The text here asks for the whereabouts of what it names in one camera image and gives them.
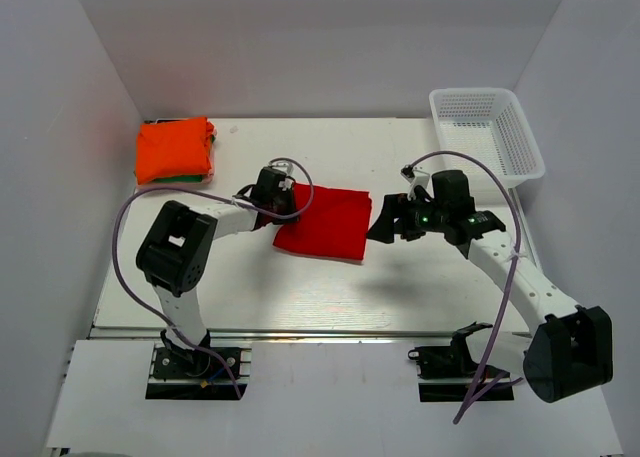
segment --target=cable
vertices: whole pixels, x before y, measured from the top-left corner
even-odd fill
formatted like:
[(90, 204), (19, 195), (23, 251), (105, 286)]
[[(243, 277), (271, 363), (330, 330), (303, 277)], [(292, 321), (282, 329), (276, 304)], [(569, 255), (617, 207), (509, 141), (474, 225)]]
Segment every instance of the cable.
[(224, 370), (227, 371), (227, 374), (229, 374), (229, 379), (231, 379), (231, 383), (233, 384), (233, 388), (236, 391), (236, 395), (238, 396), (238, 400), (240, 400), (242, 398), (242, 393), (240, 392), (240, 388), (238, 387), (238, 382), (236, 382), (236, 379), (233, 376), (233, 372), (231, 371), (231, 368), (227, 365), (226, 360), (223, 359), (222, 356), (220, 354), (218, 354), (217, 352), (214, 352), (213, 350), (207, 349), (205, 347), (200, 347), (199, 345), (196, 345), (193, 342), (191, 342), (189, 339), (187, 339), (182, 334), (182, 332), (180, 332), (177, 329), (176, 325), (173, 323), (173, 321), (169, 317), (167, 317), (166, 315), (164, 315), (159, 310), (154, 309), (149, 304), (144, 302), (142, 299), (140, 299), (140, 297), (138, 297), (136, 295), (136, 293), (133, 291), (133, 289), (131, 287), (129, 287), (129, 284), (126, 282), (126, 280), (124, 280), (124, 276), (122, 275), (122, 269), (120, 269), (120, 262), (118, 260), (118, 236), (120, 235), (120, 227), (122, 225), (122, 219), (124, 218), (124, 214), (126, 213), (127, 209), (129, 208), (129, 206), (131, 205), (131, 203), (134, 200), (136, 200), (137, 198), (139, 198), (139, 197), (141, 197), (141, 196), (143, 196), (145, 194), (148, 194), (150, 192), (158, 192), (158, 191), (165, 191), (165, 190), (170, 190), (170, 191), (174, 191), (174, 192), (175, 191), (184, 192), (184, 193), (191, 194), (191, 195), (197, 195), (197, 196), (203, 197), (205, 199), (211, 199), (211, 200), (215, 200), (217, 202), (222, 202), (224, 204), (237, 205), (239, 207), (242, 207), (243, 209), (255, 210), (256, 212), (260, 212), (261, 214), (267, 215), (267, 216), (275, 218), (275, 219), (286, 220), (286, 219), (293, 219), (294, 217), (298, 217), (299, 215), (303, 214), (311, 206), (311, 202), (313, 201), (313, 197), (314, 197), (315, 192), (314, 192), (313, 182), (311, 181), (311, 176), (309, 175), (309, 172), (307, 172), (307, 170), (300, 163), (298, 163), (297, 161), (295, 161), (293, 159), (289, 159), (288, 157), (278, 157), (277, 159), (273, 159), (273, 160), (269, 161), (269, 165), (273, 164), (274, 162), (289, 162), (290, 164), (295, 165), (304, 174), (305, 178), (307, 179), (307, 182), (309, 183), (309, 189), (310, 189), (309, 200), (304, 205), (304, 207), (302, 207), (302, 209), (294, 212), (293, 214), (278, 215), (278, 214), (275, 214), (273, 212), (269, 212), (268, 210), (259, 209), (259, 208), (255, 207), (254, 205), (251, 205), (249, 203), (244, 203), (242, 201), (236, 201), (235, 204), (234, 204), (234, 202), (231, 199), (226, 199), (224, 197), (218, 197), (218, 196), (215, 196), (215, 195), (206, 194), (204, 192), (200, 192), (200, 191), (197, 191), (197, 190), (182, 189), (182, 188), (173, 187), (173, 186), (170, 186), (170, 185), (163, 185), (163, 186), (160, 186), (160, 187), (153, 187), (153, 188), (150, 188), (150, 189), (141, 190), (140, 192), (133, 194), (131, 197), (129, 197), (127, 200), (125, 200), (124, 204), (122, 204), (122, 207), (120, 207), (120, 210), (116, 214), (116, 220), (115, 220), (115, 223), (113, 225), (113, 235), (111, 236), (111, 259), (113, 261), (113, 270), (115, 271), (116, 278), (118, 279), (118, 282), (120, 283), (120, 285), (122, 286), (124, 291), (129, 295), (129, 297), (131, 297), (133, 299), (133, 301), (136, 304), (138, 304), (139, 306), (141, 306), (144, 309), (148, 310), (149, 312), (154, 314), (156, 317), (158, 317), (160, 320), (162, 320), (165, 324), (167, 324), (167, 326), (169, 326), (174, 331), (175, 335), (186, 346), (191, 347), (194, 350), (203, 352), (203, 353), (213, 357), (214, 359), (218, 360), (222, 364), (222, 367), (224, 368)]
[[(496, 343), (496, 339), (498, 338), (498, 332), (500, 330), (500, 325), (502, 324), (504, 314), (507, 311), (507, 304), (509, 302), (509, 296), (511, 295), (511, 286), (513, 285), (513, 279), (515, 278), (515, 275), (516, 275), (516, 266), (518, 264), (518, 254), (520, 252), (520, 247), (522, 245), (522, 228), (520, 226), (520, 220), (518, 219), (518, 211), (514, 203), (511, 201), (511, 198), (509, 197), (509, 193), (507, 192), (507, 189), (504, 188), (500, 180), (498, 180), (498, 177), (491, 171), (491, 169), (489, 169), (489, 167), (487, 167), (485, 164), (480, 162), (478, 159), (471, 157), (470, 155), (463, 154), (461, 152), (455, 152), (453, 150), (439, 150), (436, 152), (430, 152), (426, 155), (423, 155), (412, 164), (409, 164), (409, 166), (413, 168), (419, 163), (438, 155), (453, 155), (455, 157), (460, 157), (462, 159), (465, 159), (465, 160), (468, 160), (469, 162), (474, 163), (475, 165), (480, 167), (482, 170), (484, 170), (489, 175), (489, 177), (491, 177), (491, 180), (493, 180), (493, 182), (496, 184), (496, 186), (500, 190), (500, 193), (506, 200), (507, 205), (509, 206), (509, 210), (511, 211), (511, 216), (513, 217), (513, 223), (516, 229), (515, 243), (513, 246), (515, 254), (511, 259), (511, 266), (509, 267), (509, 272), (507, 273), (507, 279), (504, 283), (504, 291), (502, 294), (502, 301), (500, 302), (500, 307), (498, 309), (498, 315), (496, 315), (496, 321), (493, 324), (493, 328), (491, 329), (491, 335), (489, 336), (487, 347), (485, 348), (484, 353), (482, 354), (482, 358), (480, 359), (478, 368), (476, 369), (476, 373), (473, 375), (473, 379), (471, 380), (471, 385), (467, 390), (467, 394), (464, 396), (462, 405), (460, 405), (460, 410), (458, 410), (458, 413), (453, 419), (454, 425), (457, 425), (460, 422), (460, 419), (462, 419), (462, 416), (464, 415), (464, 413), (477, 400), (477, 398), (474, 399), (475, 397), (474, 394), (476, 392), (476, 389), (478, 388), (478, 383), (480, 382), (484, 374), (484, 369), (487, 366), (487, 362), (489, 361), (489, 355), (491, 355), (491, 350), (493, 350), (493, 346)], [(484, 392), (488, 392), (489, 390), (491, 390), (491, 388), (494, 385), (496, 385), (496, 383), (497, 383), (496, 379), (493, 379), (482, 389), (481, 392), (483, 394)]]

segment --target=robotic arm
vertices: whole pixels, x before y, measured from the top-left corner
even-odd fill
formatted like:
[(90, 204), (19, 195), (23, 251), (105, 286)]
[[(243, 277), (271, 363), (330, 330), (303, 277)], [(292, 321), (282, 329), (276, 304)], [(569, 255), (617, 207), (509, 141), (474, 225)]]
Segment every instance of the robotic arm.
[[(407, 194), (387, 195), (382, 212), (367, 238), (392, 243), (395, 235), (418, 239), (427, 232), (444, 234), (462, 255), (504, 290), (511, 265), (512, 244), (504, 224), (489, 211), (476, 211), (462, 171), (429, 175), (406, 167)], [(609, 382), (613, 376), (611, 320), (600, 307), (586, 309), (560, 291), (526, 257), (519, 257), (510, 300), (533, 338), (500, 332), (488, 363), (523, 376), (544, 401), (564, 397)], [(473, 323), (451, 341), (451, 358), (471, 374), (491, 334), (490, 324)], [(410, 353), (424, 358), (428, 348)], [(429, 359), (438, 365), (439, 359)]]
[[(264, 167), (257, 182), (243, 188), (237, 197), (276, 214), (293, 214), (294, 181), (290, 174), (291, 167), (286, 171), (275, 165)], [(210, 348), (196, 286), (213, 241), (229, 234), (252, 232), (269, 223), (279, 225), (296, 220), (276, 220), (254, 208), (228, 204), (191, 208), (175, 201), (164, 204), (138, 251), (136, 266), (158, 295), (162, 312), (175, 324), (175, 329), (167, 327), (162, 331), (162, 342), (188, 375), (204, 375), (210, 360), (206, 354), (186, 346), (175, 330), (200, 347)]]

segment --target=wall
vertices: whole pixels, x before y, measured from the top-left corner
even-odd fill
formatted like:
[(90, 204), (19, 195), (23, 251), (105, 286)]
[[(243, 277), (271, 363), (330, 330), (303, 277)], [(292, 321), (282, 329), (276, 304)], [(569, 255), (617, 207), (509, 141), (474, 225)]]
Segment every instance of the wall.
[(0, 455), (39, 454), (140, 116), (77, 0), (0, 0)]
[(513, 88), (561, 0), (80, 0), (145, 118), (422, 116)]
[(520, 195), (545, 271), (614, 324), (604, 387), (625, 455), (640, 455), (640, 0), (564, 0), (516, 93), (547, 166)]

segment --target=towel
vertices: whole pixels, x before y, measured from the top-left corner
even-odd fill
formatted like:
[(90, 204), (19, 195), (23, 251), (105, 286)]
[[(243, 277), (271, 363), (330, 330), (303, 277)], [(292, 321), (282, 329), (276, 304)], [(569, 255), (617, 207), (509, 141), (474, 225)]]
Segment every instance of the towel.
[(214, 130), (206, 117), (142, 124), (137, 141), (138, 184), (181, 175), (212, 174)]
[[(371, 217), (369, 192), (315, 185), (311, 207), (294, 224), (283, 225), (273, 241), (294, 254), (362, 261)], [(308, 201), (310, 189), (295, 184), (296, 208)]]

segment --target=red cloth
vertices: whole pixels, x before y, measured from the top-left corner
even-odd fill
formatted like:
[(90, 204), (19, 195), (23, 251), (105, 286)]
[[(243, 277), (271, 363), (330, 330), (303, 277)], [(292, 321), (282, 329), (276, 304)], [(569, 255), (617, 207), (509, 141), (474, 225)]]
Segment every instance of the red cloth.
[[(311, 207), (295, 224), (283, 225), (273, 245), (295, 254), (332, 259), (364, 259), (371, 217), (369, 192), (314, 186)], [(309, 186), (295, 184), (296, 208), (309, 200)]]

